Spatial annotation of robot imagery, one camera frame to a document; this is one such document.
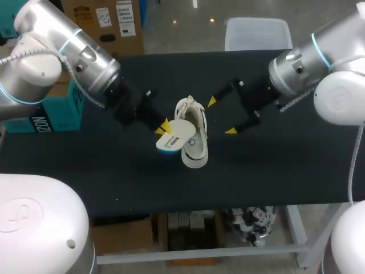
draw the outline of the teal box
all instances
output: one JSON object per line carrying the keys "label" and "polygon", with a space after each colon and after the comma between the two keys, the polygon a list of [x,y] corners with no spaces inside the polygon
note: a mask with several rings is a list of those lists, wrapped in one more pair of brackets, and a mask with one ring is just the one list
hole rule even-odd
{"label": "teal box", "polygon": [[34,115],[4,125],[8,133],[78,130],[84,103],[85,97],[73,81],[69,85],[56,84]]}
{"label": "teal box", "polygon": [[27,0],[0,1],[0,34],[4,38],[16,38],[14,19]]}

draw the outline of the sticker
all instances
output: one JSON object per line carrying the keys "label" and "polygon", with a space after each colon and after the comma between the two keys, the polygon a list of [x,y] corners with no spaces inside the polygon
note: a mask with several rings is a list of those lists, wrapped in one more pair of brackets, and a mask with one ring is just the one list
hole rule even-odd
{"label": "sticker", "polygon": [[116,12],[119,23],[133,22],[135,20],[132,4],[116,5]]}
{"label": "sticker", "polygon": [[259,207],[256,208],[256,210],[253,212],[252,214],[254,217],[256,217],[259,221],[262,221],[263,219],[265,219],[265,215],[266,213],[263,212],[263,210],[261,210]]}
{"label": "sticker", "polygon": [[76,19],[76,24],[81,28],[92,27],[94,25],[94,20],[92,19],[90,7],[86,6],[75,7],[74,16]]}
{"label": "sticker", "polygon": [[134,22],[120,23],[119,28],[120,28],[120,35],[122,37],[135,36],[136,35],[136,29],[135,29]]}
{"label": "sticker", "polygon": [[96,15],[98,16],[100,27],[112,26],[112,21],[110,20],[109,10],[107,7],[96,9]]}

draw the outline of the yellow fingertip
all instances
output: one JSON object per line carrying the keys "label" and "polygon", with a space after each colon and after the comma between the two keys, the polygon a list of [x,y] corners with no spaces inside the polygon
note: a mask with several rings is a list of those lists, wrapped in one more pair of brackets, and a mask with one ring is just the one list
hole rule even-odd
{"label": "yellow fingertip", "polygon": [[160,129],[160,128],[157,128],[157,129],[155,130],[155,133],[157,133],[157,134],[161,134],[161,135],[164,135],[165,131],[163,131],[163,130],[162,130],[162,129]]}
{"label": "yellow fingertip", "polygon": [[234,127],[232,127],[230,130],[227,130],[225,133],[226,134],[237,134],[238,132]]}
{"label": "yellow fingertip", "polygon": [[214,105],[215,103],[217,103],[217,100],[214,98],[214,96],[211,97],[208,107],[211,107],[212,105]]}
{"label": "yellow fingertip", "polygon": [[171,127],[169,124],[169,120],[166,118],[166,120],[160,125],[160,127],[165,130],[167,133],[171,134]]}

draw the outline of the white table frame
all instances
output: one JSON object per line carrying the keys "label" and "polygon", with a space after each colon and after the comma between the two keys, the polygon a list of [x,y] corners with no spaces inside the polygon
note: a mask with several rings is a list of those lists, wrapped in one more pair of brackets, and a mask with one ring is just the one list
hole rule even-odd
{"label": "white table frame", "polygon": [[123,264],[142,261],[163,261],[205,257],[231,257],[247,255],[268,255],[296,253],[300,268],[311,267],[325,250],[331,231],[338,218],[349,207],[348,203],[330,204],[320,219],[314,232],[307,238],[298,207],[288,205],[286,213],[294,244],[277,247],[235,247],[140,253],[130,255],[104,255],[96,258],[97,264]]}

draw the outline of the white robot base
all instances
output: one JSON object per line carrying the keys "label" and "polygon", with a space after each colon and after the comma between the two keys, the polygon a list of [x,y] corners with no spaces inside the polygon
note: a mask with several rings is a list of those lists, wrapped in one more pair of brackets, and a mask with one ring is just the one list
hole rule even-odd
{"label": "white robot base", "polygon": [[0,174],[0,273],[95,274],[87,211],[64,183]]}

